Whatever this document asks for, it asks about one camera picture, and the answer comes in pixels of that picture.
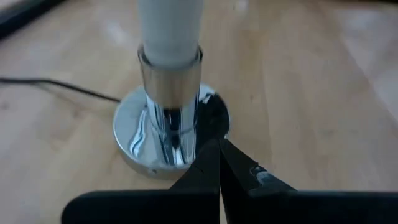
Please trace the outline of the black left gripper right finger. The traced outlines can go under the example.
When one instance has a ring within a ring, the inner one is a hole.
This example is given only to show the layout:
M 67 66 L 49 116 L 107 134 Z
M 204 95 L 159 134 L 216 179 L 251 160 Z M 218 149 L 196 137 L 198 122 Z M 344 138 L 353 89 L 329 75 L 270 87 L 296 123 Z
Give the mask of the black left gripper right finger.
M 297 190 L 219 141 L 228 224 L 398 224 L 398 192 Z

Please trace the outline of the chrome lamp socket base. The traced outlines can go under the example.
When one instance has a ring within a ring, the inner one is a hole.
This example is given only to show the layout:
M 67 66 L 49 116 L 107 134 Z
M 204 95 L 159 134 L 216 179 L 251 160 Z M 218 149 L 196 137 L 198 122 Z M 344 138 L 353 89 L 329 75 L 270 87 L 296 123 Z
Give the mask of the chrome lamp socket base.
M 156 179 L 177 179 L 211 139 L 226 138 L 230 114 L 201 82 L 203 51 L 182 68 L 161 68 L 137 51 L 143 84 L 118 104 L 113 134 L 126 164 Z

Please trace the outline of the white reflector lightbulb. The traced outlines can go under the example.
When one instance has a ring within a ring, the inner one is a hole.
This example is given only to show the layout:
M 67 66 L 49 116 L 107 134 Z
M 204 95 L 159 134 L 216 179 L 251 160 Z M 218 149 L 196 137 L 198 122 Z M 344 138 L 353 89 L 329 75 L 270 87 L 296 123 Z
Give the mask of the white reflector lightbulb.
M 158 67 L 184 67 L 194 60 L 203 0 L 137 0 L 144 53 Z

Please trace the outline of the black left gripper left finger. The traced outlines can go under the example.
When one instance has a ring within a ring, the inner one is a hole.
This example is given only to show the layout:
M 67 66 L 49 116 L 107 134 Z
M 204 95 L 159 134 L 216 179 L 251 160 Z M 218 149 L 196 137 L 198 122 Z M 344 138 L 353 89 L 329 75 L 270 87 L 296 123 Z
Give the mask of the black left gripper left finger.
M 68 202 L 61 224 L 220 224 L 220 142 L 169 189 L 88 192 Z

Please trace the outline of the black aluminium table frame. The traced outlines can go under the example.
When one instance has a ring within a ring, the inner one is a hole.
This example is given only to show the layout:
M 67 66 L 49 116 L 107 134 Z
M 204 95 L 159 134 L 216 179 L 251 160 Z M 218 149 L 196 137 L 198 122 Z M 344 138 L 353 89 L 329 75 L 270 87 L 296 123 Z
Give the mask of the black aluminium table frame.
M 66 0 L 0 0 L 0 41 Z

